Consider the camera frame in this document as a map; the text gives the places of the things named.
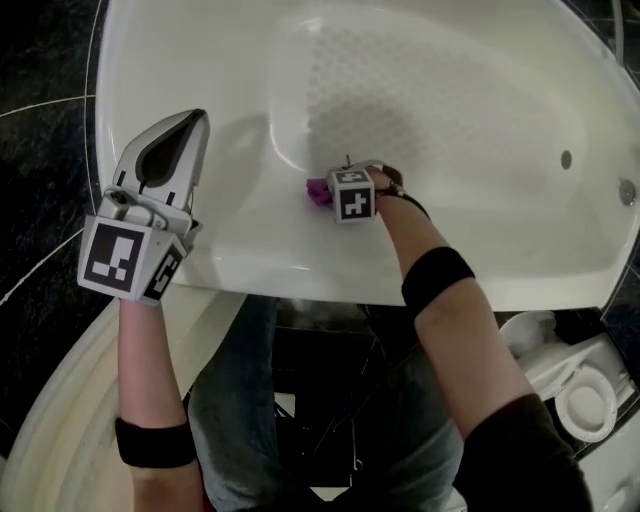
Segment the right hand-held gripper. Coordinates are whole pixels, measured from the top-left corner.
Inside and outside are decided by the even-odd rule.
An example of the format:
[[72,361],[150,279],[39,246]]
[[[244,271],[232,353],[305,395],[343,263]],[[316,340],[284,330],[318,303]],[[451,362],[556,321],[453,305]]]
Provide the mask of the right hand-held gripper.
[[380,160],[366,160],[330,169],[326,184],[337,223],[364,222],[375,218],[375,184],[369,176],[369,168],[376,168],[397,183],[403,183],[401,173]]

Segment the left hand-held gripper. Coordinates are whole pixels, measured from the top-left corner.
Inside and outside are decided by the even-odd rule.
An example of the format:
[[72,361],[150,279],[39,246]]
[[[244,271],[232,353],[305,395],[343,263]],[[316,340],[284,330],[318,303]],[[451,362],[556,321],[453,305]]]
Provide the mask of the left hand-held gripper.
[[206,111],[193,109],[157,122],[125,147],[114,172],[117,186],[106,189],[98,213],[85,219],[79,286],[160,303],[203,229],[186,209],[209,133]]

